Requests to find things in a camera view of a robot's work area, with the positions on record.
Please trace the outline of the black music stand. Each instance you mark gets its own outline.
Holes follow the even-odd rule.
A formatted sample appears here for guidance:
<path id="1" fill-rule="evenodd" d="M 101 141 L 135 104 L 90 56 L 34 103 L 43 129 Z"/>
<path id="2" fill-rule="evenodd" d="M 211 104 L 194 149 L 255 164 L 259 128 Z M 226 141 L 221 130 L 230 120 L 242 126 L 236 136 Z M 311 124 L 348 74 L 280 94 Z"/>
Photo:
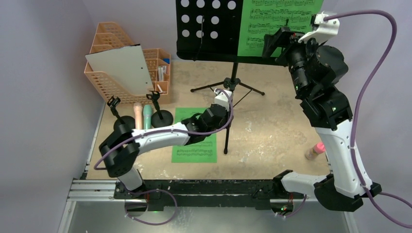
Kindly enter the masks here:
<path id="1" fill-rule="evenodd" d="M 191 92 L 214 87 L 224 87 L 230 91 L 240 85 L 262 96 L 263 91 L 255 89 L 237 78 L 240 63 L 268 65 L 271 58 L 264 61 L 259 57 L 238 55 L 243 0 L 177 0 L 176 23 L 178 58 L 192 61 L 231 62 L 230 77 L 223 81 L 192 88 Z"/>

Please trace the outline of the mint green toy microphone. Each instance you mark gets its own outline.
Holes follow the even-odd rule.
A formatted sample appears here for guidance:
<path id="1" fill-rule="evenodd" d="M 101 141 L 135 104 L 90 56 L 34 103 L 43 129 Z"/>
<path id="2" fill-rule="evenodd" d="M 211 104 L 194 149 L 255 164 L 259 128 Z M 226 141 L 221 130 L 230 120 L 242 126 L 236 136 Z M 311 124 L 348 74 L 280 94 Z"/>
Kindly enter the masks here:
<path id="1" fill-rule="evenodd" d="M 151 105 L 146 104 L 143 107 L 143 128 L 145 130 L 150 129 L 152 127 L 152 115 L 153 109 Z"/>

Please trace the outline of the pink toy microphone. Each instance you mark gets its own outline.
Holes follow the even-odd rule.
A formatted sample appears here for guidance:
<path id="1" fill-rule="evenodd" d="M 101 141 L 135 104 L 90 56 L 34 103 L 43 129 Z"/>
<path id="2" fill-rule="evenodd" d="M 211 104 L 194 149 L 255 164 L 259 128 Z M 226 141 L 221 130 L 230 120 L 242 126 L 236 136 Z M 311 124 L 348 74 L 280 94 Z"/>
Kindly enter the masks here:
<path id="1" fill-rule="evenodd" d="M 143 129 L 143 106 L 140 102 L 135 102 L 133 105 L 133 110 L 135 114 L 135 129 L 142 130 Z"/>

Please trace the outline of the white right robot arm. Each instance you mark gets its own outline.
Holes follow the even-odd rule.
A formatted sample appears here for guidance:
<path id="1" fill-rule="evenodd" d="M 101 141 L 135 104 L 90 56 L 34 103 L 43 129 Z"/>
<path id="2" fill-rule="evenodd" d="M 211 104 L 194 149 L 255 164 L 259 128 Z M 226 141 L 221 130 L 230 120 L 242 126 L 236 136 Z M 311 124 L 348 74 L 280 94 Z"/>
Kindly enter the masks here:
<path id="1" fill-rule="evenodd" d="M 266 34 L 262 57 L 282 50 L 275 61 L 289 69 L 303 113 L 325 146 L 329 174 L 286 170 L 274 177 L 273 192 L 280 198 L 301 193 L 315 197 L 328 210 L 353 212 L 362 206 L 363 198 L 376 196 L 382 188 L 371 181 L 359 151 L 350 144 L 353 114 L 346 95 L 336 88 L 348 66 L 337 48 L 315 38 L 302 42 L 302 37 L 288 27 Z"/>

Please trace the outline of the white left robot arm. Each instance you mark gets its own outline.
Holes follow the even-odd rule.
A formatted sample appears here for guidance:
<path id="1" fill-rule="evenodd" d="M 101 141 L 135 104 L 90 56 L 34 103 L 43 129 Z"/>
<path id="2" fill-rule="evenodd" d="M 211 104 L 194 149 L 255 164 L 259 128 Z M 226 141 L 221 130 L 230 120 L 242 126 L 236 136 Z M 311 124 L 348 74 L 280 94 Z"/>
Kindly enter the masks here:
<path id="1" fill-rule="evenodd" d="M 131 129 L 128 125 L 118 126 L 100 145 L 101 158 L 94 166 L 107 171 L 109 177 L 118 179 L 126 193 L 134 199 L 145 192 L 144 179 L 134 168 L 138 156 L 160 148 L 187 146 L 204 141 L 207 137 L 226 129 L 233 119 L 233 108 L 212 104 L 202 113 L 170 126 L 149 130 Z"/>

